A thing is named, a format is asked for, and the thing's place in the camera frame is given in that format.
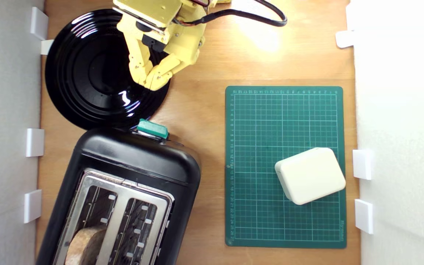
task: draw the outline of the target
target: wooden surface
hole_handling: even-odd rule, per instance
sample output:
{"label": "wooden surface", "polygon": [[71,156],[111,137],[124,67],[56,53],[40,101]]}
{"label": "wooden surface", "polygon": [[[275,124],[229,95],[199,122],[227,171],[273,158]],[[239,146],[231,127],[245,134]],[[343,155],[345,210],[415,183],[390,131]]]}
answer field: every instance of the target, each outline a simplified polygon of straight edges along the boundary
{"label": "wooden surface", "polygon": [[[233,0],[233,8],[260,12],[251,0]],[[356,147],[352,49],[335,45],[335,32],[346,29],[348,0],[272,0],[289,17],[284,28],[238,17],[207,25],[205,46],[194,66],[173,77],[166,101],[153,117],[168,126],[202,158],[202,180],[182,243],[178,265],[197,264],[360,264],[360,232],[354,226],[358,182],[352,177]],[[46,0],[49,38],[73,18],[111,0]],[[339,85],[344,89],[348,247],[344,250],[242,248],[225,245],[224,152],[225,88],[229,85]],[[40,247],[72,149],[84,132],[64,119],[42,87],[45,155],[40,159],[42,217]]]}

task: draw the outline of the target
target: cutting mat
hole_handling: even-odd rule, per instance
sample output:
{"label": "cutting mat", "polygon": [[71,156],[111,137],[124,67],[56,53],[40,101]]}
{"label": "cutting mat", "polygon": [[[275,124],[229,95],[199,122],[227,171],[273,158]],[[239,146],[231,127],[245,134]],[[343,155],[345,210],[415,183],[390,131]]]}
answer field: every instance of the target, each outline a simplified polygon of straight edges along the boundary
{"label": "cutting mat", "polygon": [[231,86],[226,90],[226,243],[345,248],[345,190],[298,206],[274,164],[329,147],[345,173],[341,87]]}

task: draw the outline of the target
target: white clip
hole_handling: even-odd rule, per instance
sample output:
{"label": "white clip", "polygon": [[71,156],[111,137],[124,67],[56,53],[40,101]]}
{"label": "white clip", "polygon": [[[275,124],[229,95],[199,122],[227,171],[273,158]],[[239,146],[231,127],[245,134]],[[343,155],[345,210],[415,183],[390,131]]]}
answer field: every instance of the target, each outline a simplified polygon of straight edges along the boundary
{"label": "white clip", "polygon": [[356,28],[355,3],[346,6],[346,28],[335,34],[336,45],[343,49],[354,45],[354,30]]}

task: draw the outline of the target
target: white block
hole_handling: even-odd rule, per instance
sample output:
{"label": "white block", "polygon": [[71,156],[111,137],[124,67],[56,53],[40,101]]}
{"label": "white block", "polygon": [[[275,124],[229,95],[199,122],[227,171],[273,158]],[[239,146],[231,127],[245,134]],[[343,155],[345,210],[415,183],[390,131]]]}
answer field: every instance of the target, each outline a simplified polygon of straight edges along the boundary
{"label": "white block", "polygon": [[47,40],[49,30],[49,17],[37,7],[32,7],[31,33],[40,40]]}
{"label": "white block", "polygon": [[330,148],[310,149],[277,162],[274,168],[286,197],[298,205],[346,186],[345,176]]}
{"label": "white block", "polygon": [[356,178],[372,179],[373,156],[370,150],[353,150],[353,171]]}
{"label": "white block", "polygon": [[40,55],[49,55],[50,47],[52,47],[53,40],[42,40],[40,46]]}
{"label": "white block", "polygon": [[30,223],[42,215],[42,190],[24,195],[24,223]]}
{"label": "white block", "polygon": [[336,45],[343,49],[354,45],[354,32],[345,30],[335,34]]}
{"label": "white block", "polygon": [[44,152],[45,130],[27,129],[25,156],[42,156]]}
{"label": "white block", "polygon": [[354,200],[354,209],[356,215],[356,227],[372,235],[374,233],[372,203],[356,199]]}

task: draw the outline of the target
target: black toaster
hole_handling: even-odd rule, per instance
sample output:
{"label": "black toaster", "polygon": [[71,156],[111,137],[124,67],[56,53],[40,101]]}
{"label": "black toaster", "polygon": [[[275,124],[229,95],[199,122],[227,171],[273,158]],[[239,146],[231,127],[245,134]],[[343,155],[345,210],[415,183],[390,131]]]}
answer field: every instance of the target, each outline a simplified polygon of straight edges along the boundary
{"label": "black toaster", "polygon": [[[199,181],[195,152],[168,140],[158,124],[87,131],[74,148],[36,264],[175,264]],[[84,245],[74,245],[83,232]]]}

